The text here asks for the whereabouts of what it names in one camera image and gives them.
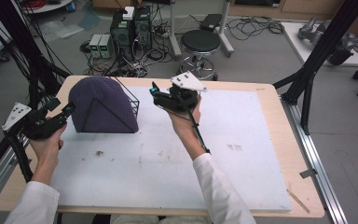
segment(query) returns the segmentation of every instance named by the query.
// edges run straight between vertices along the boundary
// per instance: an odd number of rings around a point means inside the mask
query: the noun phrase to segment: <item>purple fabric object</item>
[[[129,96],[109,77],[85,77],[69,92],[78,133],[136,133],[138,122]]]

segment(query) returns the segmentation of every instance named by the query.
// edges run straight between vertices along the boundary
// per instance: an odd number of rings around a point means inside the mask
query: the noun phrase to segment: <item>metal rail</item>
[[[336,224],[348,224],[341,205],[339,204],[336,193],[334,192],[330,180],[328,179],[318,151],[316,150],[310,135],[306,134],[304,129],[301,127],[301,111],[298,109],[297,105],[290,105],[287,102],[283,103],[287,104],[290,110],[293,123],[296,126],[298,136],[301,139],[303,145],[303,150],[307,155],[310,169],[314,169],[317,173],[314,178],[318,184],[317,187],[319,187],[319,191],[322,194],[321,196],[324,199],[324,203],[328,209],[330,217]]]

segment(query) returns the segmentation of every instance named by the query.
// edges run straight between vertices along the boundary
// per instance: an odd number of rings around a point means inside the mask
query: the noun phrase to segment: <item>black stool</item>
[[[206,59],[205,56],[215,53],[220,47],[219,37],[209,31],[193,30],[182,35],[181,47],[193,57],[186,57],[179,67],[182,74],[186,71],[192,72],[199,79],[205,79],[213,76],[217,80],[218,75],[213,68],[213,63]]]

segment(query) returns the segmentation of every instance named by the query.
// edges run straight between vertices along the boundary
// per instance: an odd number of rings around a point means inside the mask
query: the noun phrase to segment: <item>human hand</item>
[[[193,118],[197,124],[200,122],[200,103],[201,96],[199,95],[199,102],[193,110]],[[182,138],[183,135],[194,134],[193,124],[190,120],[190,117],[187,113],[176,113],[172,111],[168,111],[168,115],[171,118],[173,129],[176,134]]]
[[[199,95],[199,103],[194,108],[192,113],[194,121],[197,125],[199,124],[201,117],[200,103],[201,96]],[[195,160],[198,156],[205,153],[205,150],[200,145],[199,139],[194,132],[193,123],[191,122],[189,115],[187,113],[178,114],[172,111],[168,111],[168,115],[171,118],[173,129],[185,146],[190,158]]]
[[[58,165],[58,151],[63,146],[60,139],[65,131],[66,125],[55,132],[50,138],[42,140],[30,140],[30,145],[37,157],[37,165],[32,177],[33,181],[38,181],[49,185],[55,168]]]

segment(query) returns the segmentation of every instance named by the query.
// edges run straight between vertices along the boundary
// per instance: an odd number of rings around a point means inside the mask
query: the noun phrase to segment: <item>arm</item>
[[[58,164],[60,136],[65,127],[50,138],[41,141],[30,140],[37,157],[32,180],[27,183],[16,207],[5,223],[53,223],[60,193],[50,186],[53,172]]]
[[[255,223],[248,206],[220,170],[210,154],[205,153],[189,120],[169,113],[172,126],[181,139],[200,182],[202,194],[213,223]],[[200,102],[193,111],[200,122]]]

